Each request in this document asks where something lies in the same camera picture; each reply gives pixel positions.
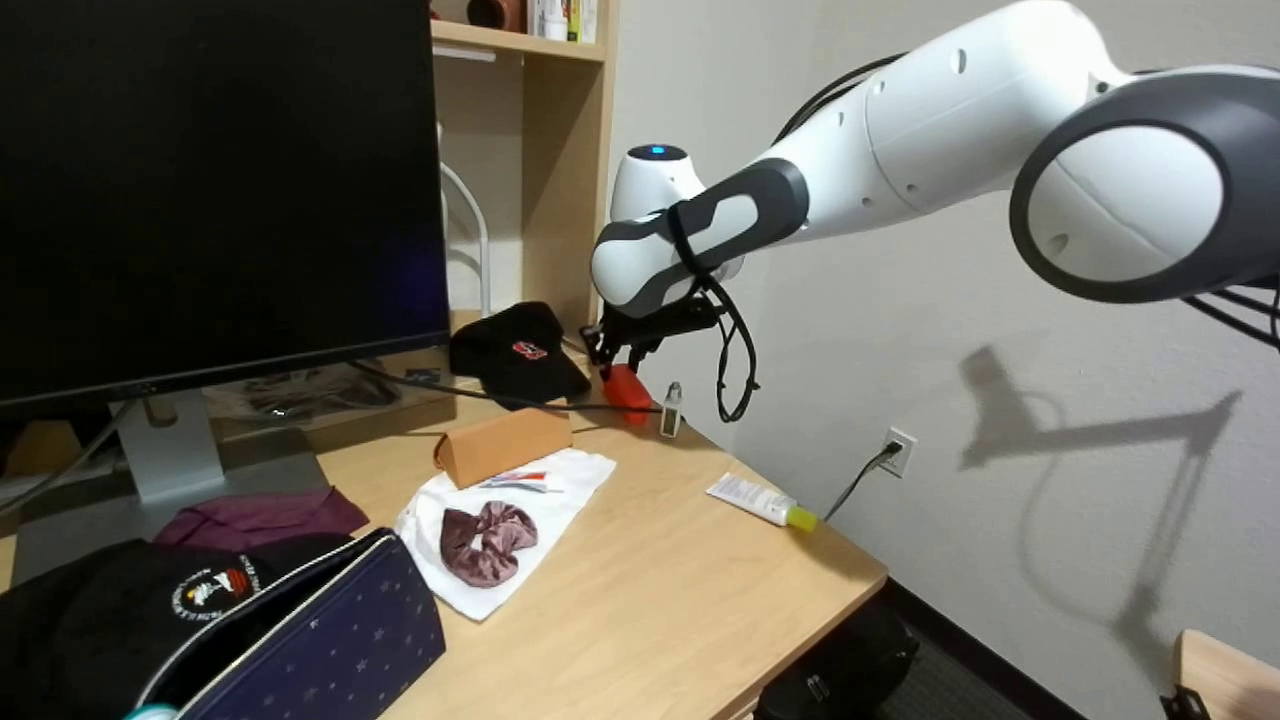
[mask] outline white wall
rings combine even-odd
[[[623,0],[616,150],[685,141],[723,174],[838,73],[994,0]],[[1278,65],[1272,0],[1083,0],[1128,68]],[[1182,629],[1280,660],[1280,356],[1182,303],[1104,307],[1044,287],[1003,197],[888,231],[761,251],[737,279],[764,401],[714,416],[714,338],[646,366],[695,422],[829,509],[913,433],[838,529],[900,583],[1089,716],[1161,716]]]

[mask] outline wooden shelf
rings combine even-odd
[[[524,31],[499,31],[499,27],[476,27],[476,23],[454,23],[454,18],[433,18],[433,40],[435,43],[458,43],[458,49],[480,49],[496,54],[540,54],[540,60],[577,60],[577,65],[604,65],[602,43],[561,43],[561,40],[540,40]]]

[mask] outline paper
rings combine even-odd
[[[524,482],[471,482],[458,487],[449,470],[435,470],[401,512],[397,532],[403,534],[416,567],[433,583],[433,593],[458,606],[470,618],[487,618],[496,606],[504,606],[524,581],[554,556],[556,539],[574,523],[581,509],[597,496],[597,487],[608,482],[616,458],[581,450],[581,446],[561,446],[545,458],[520,463],[499,474],[540,474],[536,482],[545,487],[524,487]],[[512,581],[496,588],[471,588],[461,575],[454,575],[439,558],[439,529],[445,529],[445,509],[461,509],[480,516],[487,500],[517,503],[534,516],[536,523],[536,548],[517,553],[520,567]]]

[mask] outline purple cloth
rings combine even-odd
[[[228,496],[175,512],[175,520],[160,529],[158,543],[251,553],[295,534],[347,534],[359,523],[370,523],[370,516],[335,487]]]

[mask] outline cardboard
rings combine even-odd
[[[568,418],[540,407],[520,407],[520,411],[485,416],[445,433],[435,444],[435,463],[454,474],[458,487],[470,487],[496,470],[554,456],[556,446],[568,446],[568,444],[574,444]]]

